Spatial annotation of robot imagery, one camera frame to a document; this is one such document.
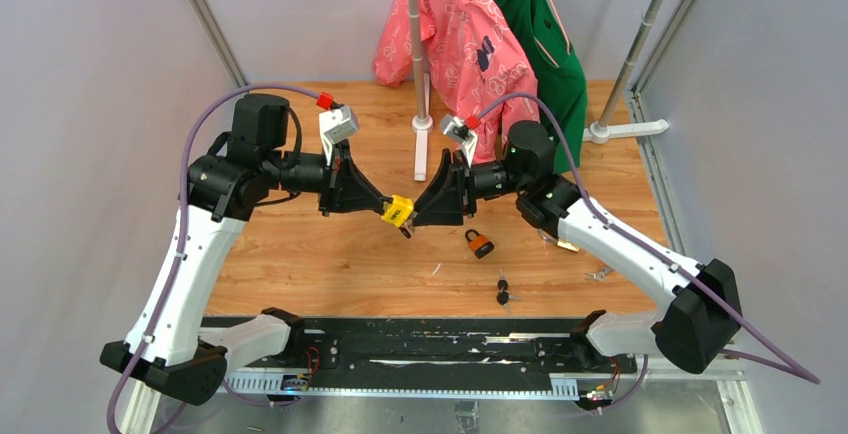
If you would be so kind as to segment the yellow padlock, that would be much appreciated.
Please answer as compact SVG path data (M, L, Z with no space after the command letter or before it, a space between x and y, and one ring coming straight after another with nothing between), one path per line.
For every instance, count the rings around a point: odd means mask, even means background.
M384 202L381 220L400 229L410 219L414 212L414 201L399 195L392 195Z

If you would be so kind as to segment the orange padlock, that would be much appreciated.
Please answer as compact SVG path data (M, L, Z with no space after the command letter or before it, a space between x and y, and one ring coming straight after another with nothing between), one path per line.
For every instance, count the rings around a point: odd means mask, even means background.
M494 244L476 229L467 229L464 238L470 251L477 259L484 258L495 249Z

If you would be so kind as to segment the brass padlock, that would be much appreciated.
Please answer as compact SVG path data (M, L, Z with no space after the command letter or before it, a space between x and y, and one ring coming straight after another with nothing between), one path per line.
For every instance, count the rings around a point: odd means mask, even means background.
M554 236L551 236L543 230L539 230L538 234L539 234L540 238L542 239L542 241L546 245L554 245L558 248L565 249L565 250L573 252L573 253L579 253L581 251L581 249L578 246L576 246L576 245L574 245L574 244L572 244L568 241L564 241L564 240L558 239Z

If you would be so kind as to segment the black orange-lock keys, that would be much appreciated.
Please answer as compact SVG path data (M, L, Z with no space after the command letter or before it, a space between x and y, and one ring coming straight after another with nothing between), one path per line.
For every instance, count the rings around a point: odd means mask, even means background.
M512 301L518 301L519 297L509 292L509 282L505 278L502 269L498 273L496 302L505 310L508 316L513 315Z

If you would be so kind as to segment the silver brass-lock keys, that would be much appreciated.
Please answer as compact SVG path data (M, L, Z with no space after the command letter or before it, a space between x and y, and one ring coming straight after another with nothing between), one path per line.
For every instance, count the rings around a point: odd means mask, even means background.
M603 266L595 272L586 273L585 279L594 282L604 282L605 279L613 272L614 270L611 269L609 266Z

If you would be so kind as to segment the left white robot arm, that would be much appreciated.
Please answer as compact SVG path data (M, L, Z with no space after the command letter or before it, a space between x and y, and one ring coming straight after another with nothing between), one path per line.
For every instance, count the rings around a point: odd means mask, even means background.
M349 140L359 129L353 110L326 96L318 104L320 153L286 150L288 136L303 137L290 102L250 93L236 101L230 129L205 155L182 165L169 256L134 327L104 346L104 366L199 406L232 372L255 361L271 357L293 367L304 359L304 321L278 308L215 334L200 328L226 257L271 191L315 193L323 215L384 212L387 197L352 159Z

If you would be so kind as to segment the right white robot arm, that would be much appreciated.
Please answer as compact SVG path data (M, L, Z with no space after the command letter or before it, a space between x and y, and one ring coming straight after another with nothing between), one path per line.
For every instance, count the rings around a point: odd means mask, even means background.
M569 334L577 367L592 372L622 354L661 355L701 374L739 331L732 268L662 246L584 196L554 171L555 144L541 124L513 124L502 159L480 164L472 162L477 135L461 118L445 116L440 129L460 148L443 151L434 179L415 202L413 226L460 226L476 213L478 201L513 194L532 228L587 251L653 300L653 311L587 315Z

